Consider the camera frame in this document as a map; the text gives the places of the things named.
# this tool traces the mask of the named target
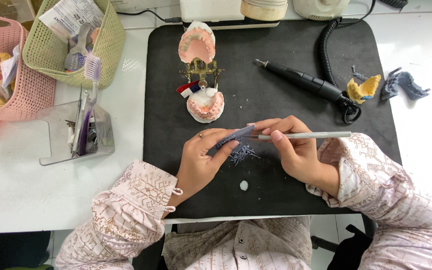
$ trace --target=red white blue tag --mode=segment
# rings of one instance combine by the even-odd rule
[[[199,86],[199,81],[190,82],[185,85],[181,85],[177,88],[177,92],[183,96],[183,98],[188,97],[189,95],[198,92],[201,87]]]

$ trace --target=green plastic basket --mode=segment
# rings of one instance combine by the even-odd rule
[[[85,78],[85,68],[66,73],[63,68],[64,59],[68,54],[68,46],[61,41],[41,21],[39,16],[51,9],[58,0],[44,0],[34,20],[22,51],[24,63],[33,70],[39,71],[61,82],[73,86],[91,89],[93,82]],[[118,66],[124,44],[124,28],[109,0],[94,0],[104,13],[93,54],[101,59],[101,80],[99,88],[110,85]]]

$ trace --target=pink patterned blouse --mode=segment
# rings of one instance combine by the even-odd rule
[[[339,166],[338,197],[313,186],[330,207],[349,207],[379,225],[359,269],[432,269],[432,196],[419,189],[371,138],[327,139],[321,162]],[[93,200],[93,218],[76,228],[56,258],[61,270],[132,270],[128,258],[158,241],[161,220],[177,179],[135,161],[109,191]],[[309,269],[309,231],[294,218],[226,221],[212,230],[168,234],[163,249],[170,270]]]

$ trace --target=fingernail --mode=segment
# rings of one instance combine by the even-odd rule
[[[274,142],[277,142],[282,138],[283,138],[283,133],[281,133],[279,130],[275,130],[275,131],[271,132],[271,139]]]
[[[240,143],[239,143],[239,141],[237,141],[237,140],[232,140],[232,141],[230,141],[228,144],[229,144],[229,146],[231,146],[232,148],[235,148],[235,147],[237,147],[238,144],[240,144]]]

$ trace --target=sleeve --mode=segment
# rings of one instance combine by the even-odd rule
[[[136,257],[164,234],[161,217],[177,178],[143,161],[132,163],[109,190],[93,199],[93,218],[76,228],[56,257],[61,270],[133,270]]]
[[[306,189],[330,207],[362,212],[379,225],[359,269],[432,269],[432,196],[414,175],[360,133],[327,139],[318,158],[339,167],[339,193]]]

